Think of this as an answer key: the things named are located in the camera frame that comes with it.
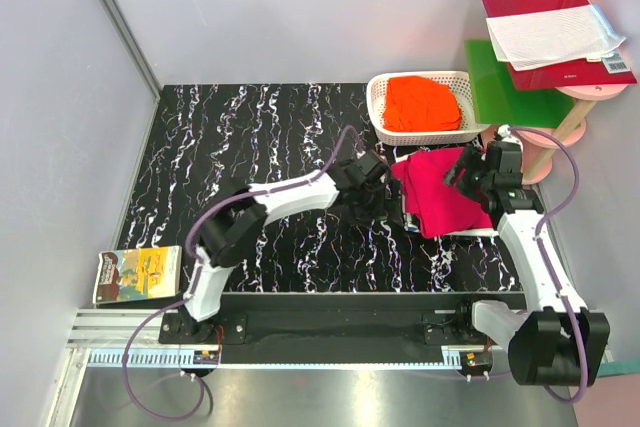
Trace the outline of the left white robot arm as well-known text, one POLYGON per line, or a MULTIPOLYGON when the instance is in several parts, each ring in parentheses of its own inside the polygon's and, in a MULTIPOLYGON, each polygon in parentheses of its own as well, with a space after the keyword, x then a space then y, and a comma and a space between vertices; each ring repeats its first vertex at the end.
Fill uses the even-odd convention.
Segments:
POLYGON ((373 151, 275 183, 228 180, 187 235, 194 268, 179 308, 181 331, 196 343, 214 335, 231 271, 249 256, 266 226, 320 210, 364 226, 374 221, 402 225, 402 207, 401 182, 373 151))

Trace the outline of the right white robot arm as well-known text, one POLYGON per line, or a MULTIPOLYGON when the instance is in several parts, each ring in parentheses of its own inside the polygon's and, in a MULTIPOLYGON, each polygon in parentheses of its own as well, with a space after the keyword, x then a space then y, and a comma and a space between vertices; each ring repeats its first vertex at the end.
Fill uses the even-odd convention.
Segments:
POLYGON ((589 309, 553 248, 547 224, 560 210, 546 211, 523 185, 521 131, 502 125, 485 149, 466 146, 444 182, 489 216, 515 264, 526 311, 517 314, 499 300, 467 301, 454 331, 463 342, 486 336, 501 347, 518 384, 547 391, 573 386, 576 401, 597 377, 610 324, 589 309))

